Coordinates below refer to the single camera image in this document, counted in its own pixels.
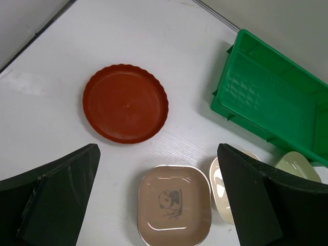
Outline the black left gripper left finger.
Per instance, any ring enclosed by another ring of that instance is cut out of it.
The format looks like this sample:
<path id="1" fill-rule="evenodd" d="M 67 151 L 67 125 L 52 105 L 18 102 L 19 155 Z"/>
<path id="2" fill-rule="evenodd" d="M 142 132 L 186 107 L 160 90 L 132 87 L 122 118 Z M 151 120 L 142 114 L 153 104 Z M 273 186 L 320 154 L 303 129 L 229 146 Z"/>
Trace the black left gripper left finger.
<path id="1" fill-rule="evenodd" d="M 1 245 L 76 245 L 100 161 L 97 144 L 1 181 Z"/>

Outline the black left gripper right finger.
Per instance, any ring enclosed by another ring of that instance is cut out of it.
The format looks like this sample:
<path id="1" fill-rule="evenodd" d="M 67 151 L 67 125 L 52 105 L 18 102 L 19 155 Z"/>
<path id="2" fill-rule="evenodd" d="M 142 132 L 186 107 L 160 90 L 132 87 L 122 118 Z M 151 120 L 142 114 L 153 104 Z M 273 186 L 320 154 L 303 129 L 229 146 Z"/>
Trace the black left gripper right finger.
<path id="1" fill-rule="evenodd" d="M 227 143 L 217 157 L 240 245 L 327 245 L 327 185 Z"/>

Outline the green square panda plate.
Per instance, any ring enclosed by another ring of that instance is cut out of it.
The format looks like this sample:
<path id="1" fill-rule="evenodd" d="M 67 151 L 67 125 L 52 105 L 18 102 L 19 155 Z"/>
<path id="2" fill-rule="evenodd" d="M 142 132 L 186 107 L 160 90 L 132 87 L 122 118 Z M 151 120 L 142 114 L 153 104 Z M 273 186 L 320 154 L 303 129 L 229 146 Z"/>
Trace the green square panda plate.
<path id="1" fill-rule="evenodd" d="M 275 168 L 307 180 L 322 183 L 315 169 L 299 152 L 288 152 L 275 164 Z"/>

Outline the cream square panda plate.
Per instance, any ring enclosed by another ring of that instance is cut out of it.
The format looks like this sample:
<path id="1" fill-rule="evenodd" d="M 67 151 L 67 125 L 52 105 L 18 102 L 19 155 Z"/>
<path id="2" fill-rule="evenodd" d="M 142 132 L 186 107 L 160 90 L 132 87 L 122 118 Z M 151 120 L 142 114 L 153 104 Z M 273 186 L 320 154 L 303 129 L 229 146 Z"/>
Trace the cream square panda plate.
<path id="1" fill-rule="evenodd" d="M 226 188 L 223 183 L 218 157 L 216 157 L 210 165 L 209 180 L 216 210 L 225 222 L 234 225 L 235 223 Z"/>

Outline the brown square panda plate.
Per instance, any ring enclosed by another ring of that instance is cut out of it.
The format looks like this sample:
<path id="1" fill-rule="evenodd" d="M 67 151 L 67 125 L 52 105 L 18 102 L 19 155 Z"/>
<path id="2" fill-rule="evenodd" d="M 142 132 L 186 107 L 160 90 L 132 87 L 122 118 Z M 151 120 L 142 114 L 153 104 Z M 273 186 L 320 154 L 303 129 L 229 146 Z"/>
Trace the brown square panda plate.
<path id="1" fill-rule="evenodd" d="M 146 245 L 200 245 L 211 224 L 211 187 L 201 170 L 159 165 L 145 174 L 137 228 Z"/>

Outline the red round scalloped plate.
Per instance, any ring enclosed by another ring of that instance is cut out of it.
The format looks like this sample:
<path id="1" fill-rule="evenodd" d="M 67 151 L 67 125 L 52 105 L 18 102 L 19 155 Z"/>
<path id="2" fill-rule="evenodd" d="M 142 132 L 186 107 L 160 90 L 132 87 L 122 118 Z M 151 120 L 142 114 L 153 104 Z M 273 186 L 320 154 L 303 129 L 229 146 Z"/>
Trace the red round scalloped plate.
<path id="1" fill-rule="evenodd" d="M 120 144 L 152 138 L 169 113 L 168 97 L 160 81 L 147 70 L 128 64 L 97 71 L 86 83 L 82 102 L 90 126 Z"/>

